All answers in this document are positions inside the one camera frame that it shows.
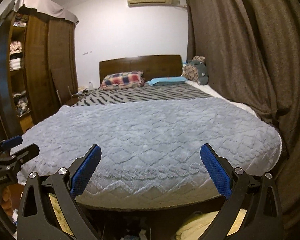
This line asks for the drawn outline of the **left hand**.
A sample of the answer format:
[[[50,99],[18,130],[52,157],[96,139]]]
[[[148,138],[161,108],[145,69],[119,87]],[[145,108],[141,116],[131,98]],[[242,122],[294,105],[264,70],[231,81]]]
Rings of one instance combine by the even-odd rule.
[[[6,186],[5,188],[2,189],[0,206],[5,211],[6,215],[10,217],[13,216],[11,191],[9,186]]]

